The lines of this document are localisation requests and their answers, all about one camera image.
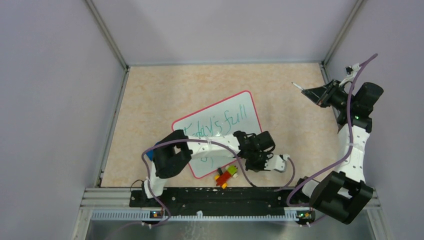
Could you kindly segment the green white marker pen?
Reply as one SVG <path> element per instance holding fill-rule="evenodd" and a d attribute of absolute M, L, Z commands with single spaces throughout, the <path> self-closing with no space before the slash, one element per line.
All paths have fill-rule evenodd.
<path fill-rule="evenodd" d="M 301 90 L 301 91 L 303 91 L 304 90 L 304 88 L 303 87 L 301 87 L 300 85 L 298 85 L 297 83 L 295 83 L 295 82 L 291 82 L 296 88 L 298 88 L 299 90 Z"/>

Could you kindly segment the pink-framed whiteboard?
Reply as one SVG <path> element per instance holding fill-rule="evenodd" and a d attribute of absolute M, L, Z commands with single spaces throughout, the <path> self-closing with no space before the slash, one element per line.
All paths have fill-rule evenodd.
<path fill-rule="evenodd" d="M 262 132 L 252 93 L 241 91 L 175 120 L 171 129 L 195 137 L 217 137 L 242 131 Z"/>

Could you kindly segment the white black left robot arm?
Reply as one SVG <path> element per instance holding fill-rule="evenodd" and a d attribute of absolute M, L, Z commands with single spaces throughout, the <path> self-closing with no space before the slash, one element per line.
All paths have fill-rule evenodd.
<path fill-rule="evenodd" d="M 194 159 L 244 159 L 247 171 L 283 172 L 286 169 L 284 158 L 275 155 L 274 149 L 275 142 L 268 131 L 259 134 L 235 131 L 228 135 L 200 137 L 188 136 L 182 129 L 175 130 L 146 152 L 152 165 L 142 184 L 141 200 L 149 207 L 156 206 L 167 179 L 180 174 Z"/>

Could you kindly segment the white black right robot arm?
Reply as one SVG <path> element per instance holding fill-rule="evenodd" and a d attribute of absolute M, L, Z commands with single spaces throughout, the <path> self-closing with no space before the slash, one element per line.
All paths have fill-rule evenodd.
<path fill-rule="evenodd" d="M 373 196 L 373 189 L 366 184 L 363 161 L 373 126 L 370 113 L 384 90 L 377 84 L 365 82 L 356 94 L 349 96 L 343 83 L 332 80 L 301 92 L 317 106 L 339 111 L 340 163 L 320 182 L 301 178 L 297 183 L 300 188 L 293 192 L 293 200 L 299 206 L 309 205 L 348 225 Z"/>

